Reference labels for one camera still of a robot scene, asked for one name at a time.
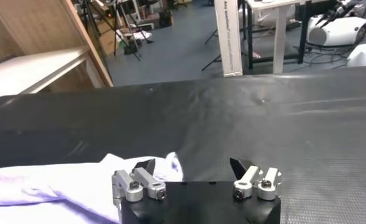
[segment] silver bracket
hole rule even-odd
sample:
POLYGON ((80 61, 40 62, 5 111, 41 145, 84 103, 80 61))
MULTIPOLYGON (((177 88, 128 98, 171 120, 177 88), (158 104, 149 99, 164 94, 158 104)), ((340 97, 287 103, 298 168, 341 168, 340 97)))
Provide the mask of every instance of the silver bracket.
POLYGON ((262 171, 257 166, 250 166, 244 176, 234 182, 233 197, 237 200, 243 200, 252 196, 252 189, 256 187, 262 179, 262 171))
POLYGON ((147 189, 149 198, 164 200, 166 197, 166 185, 162 181, 157 181, 142 167, 133 169, 132 177, 147 189))
POLYGON ((143 187, 134 181, 124 170, 115 171, 112 176, 113 200, 125 197, 127 201, 136 202, 143 198, 143 187))
POLYGON ((281 173, 270 167, 266 177, 258 184, 257 196, 266 201, 272 201, 278 195, 278 186, 281 184, 281 173))

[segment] roll-up banner stand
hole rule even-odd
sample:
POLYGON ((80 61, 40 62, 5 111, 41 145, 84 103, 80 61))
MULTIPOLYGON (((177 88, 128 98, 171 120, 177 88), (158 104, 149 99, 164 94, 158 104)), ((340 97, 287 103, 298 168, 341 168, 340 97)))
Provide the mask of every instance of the roll-up banner stand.
POLYGON ((223 75, 242 75, 238 0, 215 0, 223 75))

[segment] white cloth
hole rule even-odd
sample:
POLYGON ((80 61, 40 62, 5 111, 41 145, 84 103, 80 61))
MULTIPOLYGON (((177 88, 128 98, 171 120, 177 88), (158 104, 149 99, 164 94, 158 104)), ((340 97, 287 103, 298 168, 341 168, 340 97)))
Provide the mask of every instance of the white cloth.
POLYGON ((122 159, 108 154, 99 163, 0 168, 0 224, 119 223, 113 205, 111 175, 156 159, 154 177, 181 181, 175 153, 167 158, 122 159))

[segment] white robot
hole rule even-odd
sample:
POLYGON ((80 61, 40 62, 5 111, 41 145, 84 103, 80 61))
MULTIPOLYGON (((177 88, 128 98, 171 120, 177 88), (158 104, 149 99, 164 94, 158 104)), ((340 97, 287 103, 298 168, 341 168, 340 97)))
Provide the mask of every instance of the white robot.
POLYGON ((366 19, 357 17, 363 6, 352 0, 337 0, 333 10, 313 16, 309 21, 307 42, 318 47, 358 44, 366 34, 366 19))
POLYGON ((347 67, 366 66, 366 44, 358 45, 348 57, 347 67))

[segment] floor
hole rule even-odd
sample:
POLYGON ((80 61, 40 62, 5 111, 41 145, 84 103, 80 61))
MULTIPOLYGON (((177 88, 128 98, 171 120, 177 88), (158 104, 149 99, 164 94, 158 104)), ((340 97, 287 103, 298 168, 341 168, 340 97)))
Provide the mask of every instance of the floor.
MULTIPOLYGON (((205 2, 197 0, 187 8, 180 7, 173 11, 174 24, 171 27, 153 30, 153 43, 140 49, 141 61, 133 55, 113 55, 107 57, 107 66, 116 86, 138 85, 145 83, 173 82, 182 80, 208 79, 222 76, 222 64, 213 63, 205 71, 202 68, 219 55, 219 43, 213 37, 208 44, 205 40, 216 29, 214 7, 205 7, 205 2)), ((287 33, 286 52, 296 51, 300 29, 287 33)), ((255 38, 254 51, 262 56, 269 56, 273 51, 273 35, 255 38)), ((345 64, 340 57, 321 56, 316 54, 305 56, 302 65, 295 60, 288 60, 284 72, 318 71, 338 68, 345 64)), ((270 74, 271 63, 255 64, 254 69, 245 69, 246 74, 270 74)))

